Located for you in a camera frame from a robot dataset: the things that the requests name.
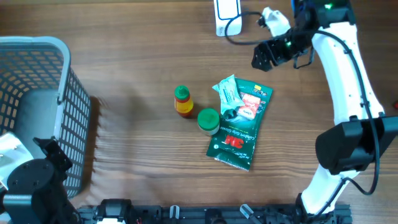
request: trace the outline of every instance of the green bottle cap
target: green bottle cap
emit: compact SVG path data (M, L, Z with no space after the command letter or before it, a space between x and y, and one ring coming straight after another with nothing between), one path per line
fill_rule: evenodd
M202 110L198 115L198 125L205 131L212 131L220 124L220 116L213 108Z
M186 86L178 86L174 91L174 95L179 100L186 100L189 97L189 90Z

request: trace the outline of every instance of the wood grain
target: wood grain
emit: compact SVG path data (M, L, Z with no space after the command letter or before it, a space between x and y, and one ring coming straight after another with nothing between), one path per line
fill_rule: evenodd
M394 0L353 1L361 53L386 113L397 115L398 19ZM243 1L291 15L290 1ZM333 107L319 58L294 70L286 63L264 73L251 68L252 48L215 35L213 3L159 2L1 6L0 35L52 35L68 44L72 67L92 95L93 117L77 207L104 198L136 205L263 205L292 203L317 168L316 137L333 126ZM267 39L245 18L242 39ZM197 108L220 109L211 87L236 74L274 89L249 172L206 157L210 139L194 119L174 110L177 85L189 87ZM381 159L376 193L349 186L355 223L396 223L398 142ZM371 166L358 177L368 186Z

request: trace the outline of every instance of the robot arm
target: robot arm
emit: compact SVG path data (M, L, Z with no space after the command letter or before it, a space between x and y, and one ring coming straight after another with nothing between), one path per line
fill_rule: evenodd
M358 48L357 28L349 1L294 1L295 27L279 12L265 8L259 25L267 27L274 37L255 48L252 66L264 71L303 54L308 47L318 53L325 69L333 100L335 127L321 134L316 142L318 169L307 189L298 196L304 217L332 212L347 185L346 179L356 177L375 161L375 144L380 156L398 131L397 118L384 117L384 110L371 88ZM341 39L352 51L359 67L371 119L366 111L358 71L349 52L335 39L315 33L327 32ZM376 123L379 143L372 138Z

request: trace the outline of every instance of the wire mesh basket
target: wire mesh basket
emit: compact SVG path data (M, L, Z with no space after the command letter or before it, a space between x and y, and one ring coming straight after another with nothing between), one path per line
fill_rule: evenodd
M81 189L91 101L70 68L68 47L54 37L0 37L0 134L13 132L33 155L33 138L54 136L72 160L65 190Z

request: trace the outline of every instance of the jar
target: jar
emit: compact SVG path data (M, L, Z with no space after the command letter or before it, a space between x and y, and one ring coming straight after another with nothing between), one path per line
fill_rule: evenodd
M203 134L212 136L220 130L220 116L213 108L203 109L198 115L198 126Z

